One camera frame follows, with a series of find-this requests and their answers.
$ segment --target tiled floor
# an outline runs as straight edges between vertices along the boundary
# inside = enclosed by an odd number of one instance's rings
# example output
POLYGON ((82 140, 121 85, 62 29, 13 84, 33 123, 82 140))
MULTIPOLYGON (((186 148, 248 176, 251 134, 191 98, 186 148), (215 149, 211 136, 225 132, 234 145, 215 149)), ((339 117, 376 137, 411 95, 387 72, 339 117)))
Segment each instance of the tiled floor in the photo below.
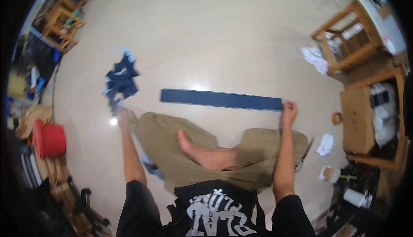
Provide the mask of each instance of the tiled floor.
MULTIPOLYGON (((111 126, 104 76, 121 59, 121 49, 137 58, 140 91, 126 104, 138 113, 154 111, 189 119, 232 147, 248 128, 278 128, 279 112, 227 109, 159 102, 162 88, 233 92, 294 100, 294 130, 315 142, 295 191, 313 223, 328 208, 333 187, 320 182, 324 161, 314 153, 321 136, 336 132, 331 162, 346 164, 340 151, 342 129, 331 124, 341 109, 343 85, 306 63, 300 46, 310 33, 351 0, 88 0, 79 44, 62 59, 57 75, 55 118, 65 127, 67 159, 79 188, 92 190, 91 205, 107 217, 113 233, 125 198, 123 157, 117 126, 111 126)), ((48 86, 51 93, 52 84, 48 86)), ((162 223, 174 196, 148 175, 148 187, 162 223)), ((275 207, 270 190, 260 195, 271 225, 275 207)))

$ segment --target black t-shirt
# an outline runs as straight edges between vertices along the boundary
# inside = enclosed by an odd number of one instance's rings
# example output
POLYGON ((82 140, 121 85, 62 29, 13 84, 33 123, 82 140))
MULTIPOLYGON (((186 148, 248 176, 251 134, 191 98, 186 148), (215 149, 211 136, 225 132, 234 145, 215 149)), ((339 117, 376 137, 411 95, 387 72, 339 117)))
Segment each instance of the black t-shirt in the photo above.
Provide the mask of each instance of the black t-shirt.
MULTIPOLYGON (((311 236, 315 233, 301 200, 284 197, 276 206, 272 231, 251 221, 256 195, 221 180, 175 188, 178 224, 164 236, 311 236)), ((126 200, 116 237, 157 236, 162 228, 158 208, 148 188, 137 181, 126 185, 126 200)))

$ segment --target hand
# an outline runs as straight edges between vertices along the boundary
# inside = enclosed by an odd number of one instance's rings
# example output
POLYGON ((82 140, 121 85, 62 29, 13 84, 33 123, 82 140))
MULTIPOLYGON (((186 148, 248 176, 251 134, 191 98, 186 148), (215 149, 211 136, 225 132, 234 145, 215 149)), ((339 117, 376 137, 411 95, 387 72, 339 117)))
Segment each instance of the hand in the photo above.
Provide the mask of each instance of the hand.
POLYGON ((282 110, 282 128, 291 130, 291 126, 297 116, 297 104, 293 101, 285 101, 284 109, 282 110))
POLYGON ((121 107, 118 107, 116 109, 116 112, 115 112, 116 119, 118 120, 118 125, 122 132, 129 131, 129 120, 130 120, 129 114, 130 114, 129 109, 126 109, 126 108, 123 109, 121 107))

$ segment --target khaki pants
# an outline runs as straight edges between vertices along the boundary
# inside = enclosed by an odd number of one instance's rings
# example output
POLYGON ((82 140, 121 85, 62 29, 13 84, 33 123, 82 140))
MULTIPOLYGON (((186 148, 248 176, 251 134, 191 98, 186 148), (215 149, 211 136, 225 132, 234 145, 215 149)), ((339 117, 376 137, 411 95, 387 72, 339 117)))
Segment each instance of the khaki pants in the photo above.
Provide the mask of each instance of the khaki pants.
MULTIPOLYGON (((280 148, 280 131, 251 128, 244 132, 238 146, 237 170, 212 171, 186 157, 177 141, 178 130, 188 139, 211 150, 218 148, 216 137, 183 118, 147 112, 133 121, 132 133, 138 138, 146 155, 156 164, 165 180, 173 187, 183 187, 208 180, 224 180, 249 191, 272 183, 276 156, 280 148)), ((307 137, 292 132, 294 162, 307 147, 307 137)))

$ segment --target red bucket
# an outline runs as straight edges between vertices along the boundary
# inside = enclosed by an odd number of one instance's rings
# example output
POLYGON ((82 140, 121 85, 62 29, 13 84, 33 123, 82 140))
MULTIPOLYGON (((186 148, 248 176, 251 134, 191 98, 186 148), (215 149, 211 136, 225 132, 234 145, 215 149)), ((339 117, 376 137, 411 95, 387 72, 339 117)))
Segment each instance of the red bucket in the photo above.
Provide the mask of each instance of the red bucket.
POLYGON ((36 119, 33 123, 33 146, 40 159, 57 157, 66 151, 66 138, 63 127, 36 119))

